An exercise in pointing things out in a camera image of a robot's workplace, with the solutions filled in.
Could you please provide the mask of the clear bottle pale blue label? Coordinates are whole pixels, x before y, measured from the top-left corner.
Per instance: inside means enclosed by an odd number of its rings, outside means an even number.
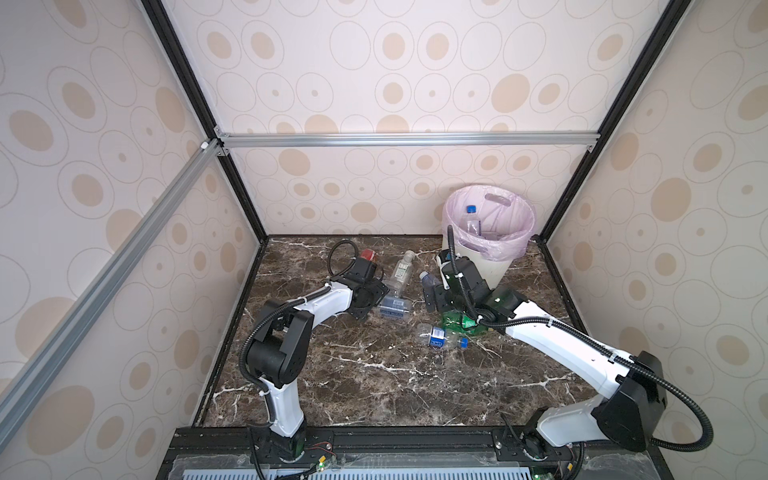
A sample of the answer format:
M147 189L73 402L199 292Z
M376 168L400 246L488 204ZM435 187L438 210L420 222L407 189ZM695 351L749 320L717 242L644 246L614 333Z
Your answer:
M382 299L378 309L384 318L407 321L412 313L412 302L408 299L387 295Z

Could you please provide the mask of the clear bottle pink red label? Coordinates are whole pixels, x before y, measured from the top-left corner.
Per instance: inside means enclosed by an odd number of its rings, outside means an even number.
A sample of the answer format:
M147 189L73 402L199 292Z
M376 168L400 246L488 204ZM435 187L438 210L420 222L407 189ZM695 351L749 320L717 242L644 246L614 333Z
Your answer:
M477 213L477 207L475 205L468 205L466 207L466 215L463 220L464 230L473 236L482 236L481 219Z

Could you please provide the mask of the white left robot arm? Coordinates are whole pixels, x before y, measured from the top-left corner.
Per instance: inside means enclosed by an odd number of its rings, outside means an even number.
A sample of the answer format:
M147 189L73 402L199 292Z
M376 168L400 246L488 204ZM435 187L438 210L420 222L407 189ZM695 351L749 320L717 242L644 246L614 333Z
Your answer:
M358 258L323 287L293 300L268 301L244 341L238 367L241 375L267 397L269 429L293 439L304 428L297 378L302 371L315 327L331 317L349 314L364 319L388 294L377 264Z

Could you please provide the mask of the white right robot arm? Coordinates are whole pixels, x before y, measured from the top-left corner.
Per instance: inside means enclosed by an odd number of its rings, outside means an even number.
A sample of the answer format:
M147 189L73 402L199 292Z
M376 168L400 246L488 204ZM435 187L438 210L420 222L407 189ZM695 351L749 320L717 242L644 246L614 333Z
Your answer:
M464 329L485 326L546 354L586 381L595 396L565 407L543 407L526 425L511 433L535 461L556 448L580 442L608 440L619 447L642 452L666 407L659 385L663 371L658 359L643 353L633 360L569 324L557 320L520 292L490 288L474 263L455 261L441 252L439 272L420 275L426 308L457 313Z

